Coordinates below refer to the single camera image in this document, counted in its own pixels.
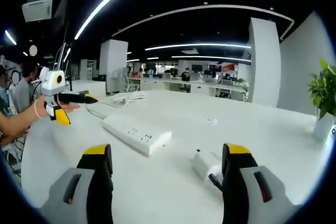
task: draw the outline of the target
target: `air conditioner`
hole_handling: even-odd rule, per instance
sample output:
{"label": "air conditioner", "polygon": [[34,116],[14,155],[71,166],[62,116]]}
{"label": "air conditioner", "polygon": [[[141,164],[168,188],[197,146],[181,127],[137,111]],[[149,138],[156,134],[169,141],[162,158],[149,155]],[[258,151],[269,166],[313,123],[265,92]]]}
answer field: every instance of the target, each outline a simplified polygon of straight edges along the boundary
{"label": "air conditioner", "polygon": [[28,0],[22,5],[26,22],[51,19],[53,0]]}

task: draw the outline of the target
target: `computer monitor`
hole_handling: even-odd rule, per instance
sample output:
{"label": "computer monitor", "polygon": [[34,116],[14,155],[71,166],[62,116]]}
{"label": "computer monitor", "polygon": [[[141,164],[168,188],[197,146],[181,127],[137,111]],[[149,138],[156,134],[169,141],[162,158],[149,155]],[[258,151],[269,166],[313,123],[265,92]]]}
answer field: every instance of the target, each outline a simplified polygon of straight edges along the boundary
{"label": "computer monitor", "polygon": [[215,72],[221,72],[222,71],[222,66],[221,65],[210,64],[209,65],[209,70],[211,72],[213,72],[213,71],[215,71]]}
{"label": "computer monitor", "polygon": [[192,65],[192,70],[193,71],[202,71],[203,70],[203,66],[202,65]]}

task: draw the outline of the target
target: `shirt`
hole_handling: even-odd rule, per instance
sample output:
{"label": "shirt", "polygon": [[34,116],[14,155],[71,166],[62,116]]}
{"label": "shirt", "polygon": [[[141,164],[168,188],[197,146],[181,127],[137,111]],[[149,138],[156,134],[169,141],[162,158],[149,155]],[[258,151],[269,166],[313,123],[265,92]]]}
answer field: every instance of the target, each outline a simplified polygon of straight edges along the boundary
{"label": "shirt", "polygon": [[0,87],[0,98],[2,98],[7,105],[9,105],[9,100],[6,94],[6,90],[3,87]]}
{"label": "shirt", "polygon": [[182,79],[182,81],[190,81],[190,73],[188,73],[188,72],[183,72],[182,74],[181,74],[181,79]]}
{"label": "shirt", "polygon": [[32,98],[33,92],[34,86],[31,83],[28,83],[25,78],[22,78],[14,90],[14,97],[19,113],[23,112],[30,106],[30,100]]}

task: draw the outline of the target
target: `green leaves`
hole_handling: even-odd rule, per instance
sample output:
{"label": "green leaves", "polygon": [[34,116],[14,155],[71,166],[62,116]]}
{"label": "green leaves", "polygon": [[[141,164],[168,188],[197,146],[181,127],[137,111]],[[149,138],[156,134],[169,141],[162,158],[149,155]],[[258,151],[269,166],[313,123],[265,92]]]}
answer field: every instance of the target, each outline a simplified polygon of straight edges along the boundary
{"label": "green leaves", "polygon": [[326,63],[326,61],[325,60],[323,60],[323,59],[321,59],[320,58],[320,64],[321,64],[321,68],[322,69],[327,69],[328,68],[328,63]]}
{"label": "green leaves", "polygon": [[330,113],[336,115],[336,67],[320,59],[322,70],[319,75],[311,74],[308,84],[313,105],[319,108],[320,119]]}

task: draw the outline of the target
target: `person's hand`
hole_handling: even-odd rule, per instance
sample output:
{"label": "person's hand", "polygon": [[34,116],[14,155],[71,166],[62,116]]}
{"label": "person's hand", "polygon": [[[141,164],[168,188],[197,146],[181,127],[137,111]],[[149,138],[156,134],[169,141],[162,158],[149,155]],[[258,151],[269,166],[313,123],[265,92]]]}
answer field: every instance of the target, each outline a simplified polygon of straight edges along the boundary
{"label": "person's hand", "polygon": [[[37,100],[36,100],[36,111],[38,113],[38,115],[41,118],[44,118],[46,116],[48,116],[48,112],[46,111],[46,109],[44,108],[44,102],[45,102],[45,97],[44,95],[41,95]],[[65,112],[69,113],[72,112],[75,109],[78,109],[79,106],[78,105],[71,105],[71,104],[64,104],[62,102],[60,102],[57,98],[57,103],[62,107],[62,109],[65,110]]]}

